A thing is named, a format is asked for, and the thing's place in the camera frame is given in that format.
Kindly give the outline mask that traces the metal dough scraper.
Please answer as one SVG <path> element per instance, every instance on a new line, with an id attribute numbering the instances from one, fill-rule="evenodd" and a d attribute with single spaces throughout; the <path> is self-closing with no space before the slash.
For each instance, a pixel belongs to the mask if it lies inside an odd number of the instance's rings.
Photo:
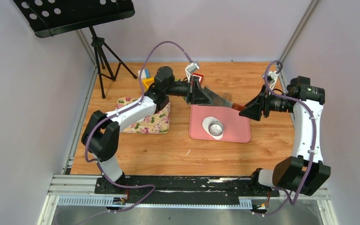
<path id="1" fill-rule="evenodd" d="M 222 96 L 211 91 L 208 87 L 204 87 L 203 91 L 212 100 L 213 106 L 228 107 L 228 108 L 232 108 L 237 111 L 243 111 L 244 109 L 246 109 L 246 107 L 244 105 L 239 105 L 239 104 L 233 103 L 229 100 L 226 100 Z"/>

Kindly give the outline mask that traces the pink rectangular tray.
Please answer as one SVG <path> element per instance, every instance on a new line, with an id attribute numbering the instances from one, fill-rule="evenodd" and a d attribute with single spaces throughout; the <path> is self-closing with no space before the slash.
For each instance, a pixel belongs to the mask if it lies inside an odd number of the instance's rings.
<path id="1" fill-rule="evenodd" d="M 212 136 L 203 124 L 221 122 L 223 134 Z M 189 135 L 196 140 L 248 143 L 251 140 L 250 120 L 239 116 L 239 112 L 217 106 L 192 105 L 190 109 Z"/>

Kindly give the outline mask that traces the white dough ball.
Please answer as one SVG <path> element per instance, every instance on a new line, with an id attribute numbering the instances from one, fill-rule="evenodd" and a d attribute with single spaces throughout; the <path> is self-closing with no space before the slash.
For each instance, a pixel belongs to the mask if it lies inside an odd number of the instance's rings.
<path id="1" fill-rule="evenodd" d="M 202 121 L 204 131 L 215 140 L 220 140 L 224 134 L 224 125 L 215 117 L 206 117 Z"/>

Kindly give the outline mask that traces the wooden dough roller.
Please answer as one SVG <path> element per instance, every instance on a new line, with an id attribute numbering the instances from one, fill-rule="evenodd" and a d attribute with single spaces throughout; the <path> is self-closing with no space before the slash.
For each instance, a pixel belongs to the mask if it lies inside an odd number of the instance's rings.
<path id="1" fill-rule="evenodd" d="M 232 95 L 230 93 L 224 93 L 223 98 L 227 101 L 232 101 Z"/>

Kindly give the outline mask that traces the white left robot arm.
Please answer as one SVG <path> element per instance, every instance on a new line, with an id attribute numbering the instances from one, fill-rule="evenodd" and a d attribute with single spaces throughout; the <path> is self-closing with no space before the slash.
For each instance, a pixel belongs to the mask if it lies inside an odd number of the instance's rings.
<path id="1" fill-rule="evenodd" d="M 97 110 L 91 115 L 81 142 L 86 152 L 93 154 L 112 193 L 121 193 L 125 187 L 123 171 L 115 157 L 120 134 L 137 121 L 164 109 L 170 96 L 185 97 L 189 105 L 213 105 L 211 90 L 201 87 L 197 77 L 187 82 L 176 80 L 173 70 L 164 66 L 157 70 L 153 84 L 137 101 L 115 111 Z"/>

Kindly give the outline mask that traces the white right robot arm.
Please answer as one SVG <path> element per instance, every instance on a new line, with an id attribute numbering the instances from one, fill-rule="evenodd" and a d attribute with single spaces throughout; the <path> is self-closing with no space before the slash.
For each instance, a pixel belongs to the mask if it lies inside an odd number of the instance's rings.
<path id="1" fill-rule="evenodd" d="M 260 121 L 270 112 L 294 115 L 295 138 L 290 157 L 273 170 L 257 168 L 251 175 L 250 192 L 262 195 L 268 187 L 278 187 L 303 195 L 313 195 L 330 177 L 331 168 L 323 163 L 320 149 L 320 119 L 325 90 L 310 84 L 310 78 L 298 76 L 286 87 L 287 93 L 272 95 L 266 86 L 245 105 L 239 115 Z"/>

